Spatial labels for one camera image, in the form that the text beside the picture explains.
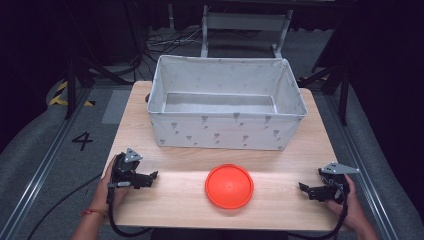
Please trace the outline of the black tripod stand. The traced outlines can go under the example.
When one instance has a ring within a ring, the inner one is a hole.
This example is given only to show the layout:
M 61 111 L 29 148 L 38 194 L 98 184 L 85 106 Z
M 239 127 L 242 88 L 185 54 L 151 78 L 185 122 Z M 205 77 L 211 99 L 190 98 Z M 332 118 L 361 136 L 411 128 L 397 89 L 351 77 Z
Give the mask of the black tripod stand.
M 94 63 L 92 60 L 83 57 L 71 58 L 67 68 L 67 93 L 68 106 L 65 119 L 72 117 L 77 108 L 76 81 L 79 81 L 83 88 L 91 88 L 94 86 L 94 78 L 90 70 L 93 69 L 101 76 L 106 77 L 119 85 L 133 85 L 133 82 L 126 81 L 117 74 L 112 73 L 105 67 Z
M 324 85 L 321 87 L 321 92 L 324 95 L 333 95 L 337 89 L 340 89 L 339 93 L 339 104 L 338 104 L 338 116 L 341 123 L 346 126 L 346 112 L 347 112 L 347 101 L 349 92 L 349 73 L 346 65 L 332 66 L 325 68 L 318 73 L 313 74 L 309 77 L 301 77 L 297 84 L 303 88 L 312 84 L 315 81 L 327 78 Z

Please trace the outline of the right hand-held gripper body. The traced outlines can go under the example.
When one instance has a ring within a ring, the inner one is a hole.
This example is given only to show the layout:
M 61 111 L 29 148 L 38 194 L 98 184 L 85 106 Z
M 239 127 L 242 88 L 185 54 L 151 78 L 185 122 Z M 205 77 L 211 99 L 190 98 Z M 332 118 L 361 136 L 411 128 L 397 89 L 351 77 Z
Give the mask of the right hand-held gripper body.
M 350 192 L 346 174 L 359 174 L 358 168 L 346 166 L 337 162 L 331 162 L 325 167 L 318 169 L 322 182 L 332 190 L 330 198 L 341 204 Z

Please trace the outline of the person's right hand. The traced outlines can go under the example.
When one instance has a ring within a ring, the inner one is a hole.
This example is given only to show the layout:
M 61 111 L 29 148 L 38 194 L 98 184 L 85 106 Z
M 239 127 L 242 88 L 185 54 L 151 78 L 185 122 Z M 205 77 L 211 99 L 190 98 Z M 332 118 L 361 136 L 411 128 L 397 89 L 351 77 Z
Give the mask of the person's right hand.
M 348 183 L 350 192 L 347 195 L 348 213 L 344 220 L 344 224 L 354 231 L 359 231 L 363 223 L 366 221 L 364 211 L 362 210 L 360 201 L 357 197 L 356 187 L 353 180 L 346 175 L 345 179 Z M 336 215 L 342 213 L 342 205 L 333 200 L 326 200 L 326 206 Z

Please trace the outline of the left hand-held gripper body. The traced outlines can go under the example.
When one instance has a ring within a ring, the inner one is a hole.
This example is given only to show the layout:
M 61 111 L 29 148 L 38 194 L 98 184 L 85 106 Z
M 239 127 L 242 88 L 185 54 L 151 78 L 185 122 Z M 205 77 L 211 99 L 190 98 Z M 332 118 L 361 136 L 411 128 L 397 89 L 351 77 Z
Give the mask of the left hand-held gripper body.
M 136 169 L 143 157 L 128 147 L 126 152 L 116 156 L 111 172 L 111 185 L 113 187 L 133 186 L 134 182 L 141 182 L 142 175 L 136 173 Z

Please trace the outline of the grey fabric storage box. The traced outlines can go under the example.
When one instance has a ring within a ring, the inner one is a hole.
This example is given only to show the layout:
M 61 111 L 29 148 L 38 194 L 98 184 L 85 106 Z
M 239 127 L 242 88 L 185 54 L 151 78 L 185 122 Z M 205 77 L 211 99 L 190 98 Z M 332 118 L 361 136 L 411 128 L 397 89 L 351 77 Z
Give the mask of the grey fabric storage box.
M 162 55 L 147 110 L 159 146 L 282 151 L 308 110 L 289 62 Z

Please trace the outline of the orange round plastic plate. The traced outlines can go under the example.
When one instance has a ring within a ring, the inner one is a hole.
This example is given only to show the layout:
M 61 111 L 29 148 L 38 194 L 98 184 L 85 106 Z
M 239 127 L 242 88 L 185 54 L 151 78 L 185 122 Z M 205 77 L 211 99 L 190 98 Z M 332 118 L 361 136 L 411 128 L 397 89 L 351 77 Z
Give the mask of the orange round plastic plate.
M 223 164 L 213 168 L 205 180 L 208 199 L 223 209 L 238 209 L 252 198 L 254 182 L 249 172 L 234 164 Z

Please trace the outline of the metal floor rail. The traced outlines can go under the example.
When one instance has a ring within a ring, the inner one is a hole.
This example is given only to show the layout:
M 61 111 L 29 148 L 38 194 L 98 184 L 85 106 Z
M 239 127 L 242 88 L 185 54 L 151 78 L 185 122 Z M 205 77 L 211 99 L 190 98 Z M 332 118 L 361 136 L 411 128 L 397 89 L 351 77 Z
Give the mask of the metal floor rail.
M 25 191 L 19 199 L 19 202 L 6 222 L 3 230 L 0 232 L 0 240 L 13 240 L 15 237 L 16 232 L 22 225 L 24 218 L 28 214 L 33 202 L 35 201 L 35 198 L 37 197 L 53 164 L 55 163 L 58 152 L 63 145 L 66 135 L 70 131 L 72 124 L 74 123 L 80 110 L 83 108 L 85 101 L 88 99 L 90 93 L 90 88 L 83 88 L 80 90 L 80 93 L 76 98 L 73 113 L 68 119 L 62 121 L 60 128 L 58 129 L 58 132 L 51 142 L 41 163 L 39 164 L 29 183 L 26 185 Z
M 390 221 L 389 216 L 386 212 L 386 209 L 383 206 L 380 195 L 378 194 L 372 182 L 370 174 L 363 163 L 357 146 L 354 143 L 352 135 L 348 127 L 345 126 L 339 118 L 338 106 L 336 101 L 330 96 L 325 96 L 325 102 L 329 107 L 331 115 L 334 121 L 336 122 L 336 126 L 342 135 L 343 141 L 347 146 L 351 162 L 355 167 L 360 170 L 360 173 L 357 175 L 357 179 L 359 180 L 359 185 L 361 186 L 364 192 L 364 196 L 372 211 L 373 217 L 376 220 L 378 229 L 380 230 L 383 240 L 399 240 L 398 235 L 393 227 L 393 224 Z

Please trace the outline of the grey metal frame stand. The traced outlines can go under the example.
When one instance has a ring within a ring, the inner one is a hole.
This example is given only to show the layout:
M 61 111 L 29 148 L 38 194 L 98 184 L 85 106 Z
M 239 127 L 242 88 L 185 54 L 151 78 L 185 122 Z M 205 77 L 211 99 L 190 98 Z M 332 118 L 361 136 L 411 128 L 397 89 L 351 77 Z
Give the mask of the grey metal frame stand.
M 202 46 L 200 56 L 208 56 L 208 31 L 215 30 L 250 30 L 274 31 L 279 33 L 279 40 L 272 45 L 275 58 L 282 57 L 282 47 L 292 19 L 292 10 L 283 15 L 247 14 L 247 13 L 216 13 L 203 6 L 202 16 Z

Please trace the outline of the yellow black floor tape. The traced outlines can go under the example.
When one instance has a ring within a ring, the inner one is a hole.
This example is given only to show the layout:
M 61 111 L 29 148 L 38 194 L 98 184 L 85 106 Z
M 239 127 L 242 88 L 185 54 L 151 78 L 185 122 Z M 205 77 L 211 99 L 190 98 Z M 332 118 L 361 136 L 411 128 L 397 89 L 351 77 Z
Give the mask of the yellow black floor tape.
M 53 97 L 51 98 L 49 102 L 50 105 L 61 105 L 61 106 L 68 105 L 68 101 L 62 98 L 62 95 L 64 94 L 67 86 L 68 86 L 68 82 L 66 80 L 63 80 L 60 83 L 56 92 L 54 93 Z

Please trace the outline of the person's left hand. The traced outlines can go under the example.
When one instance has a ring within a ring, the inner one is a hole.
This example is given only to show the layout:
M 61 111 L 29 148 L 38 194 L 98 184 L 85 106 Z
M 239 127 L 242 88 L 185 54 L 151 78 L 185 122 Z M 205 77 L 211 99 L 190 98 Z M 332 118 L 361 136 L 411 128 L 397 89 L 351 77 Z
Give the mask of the person's left hand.
M 101 210 L 104 213 L 108 212 L 109 205 L 107 204 L 107 196 L 108 196 L 108 184 L 111 179 L 111 171 L 113 168 L 113 165 L 115 163 L 116 157 L 113 157 L 113 159 L 110 161 L 105 173 L 103 174 L 103 177 L 101 178 L 100 182 L 97 185 L 94 198 L 90 204 L 90 207 L 95 210 Z M 129 187 L 121 187 L 117 188 L 114 192 L 114 202 L 113 207 L 116 208 L 120 202 L 123 200 L 123 198 L 127 195 L 129 192 Z

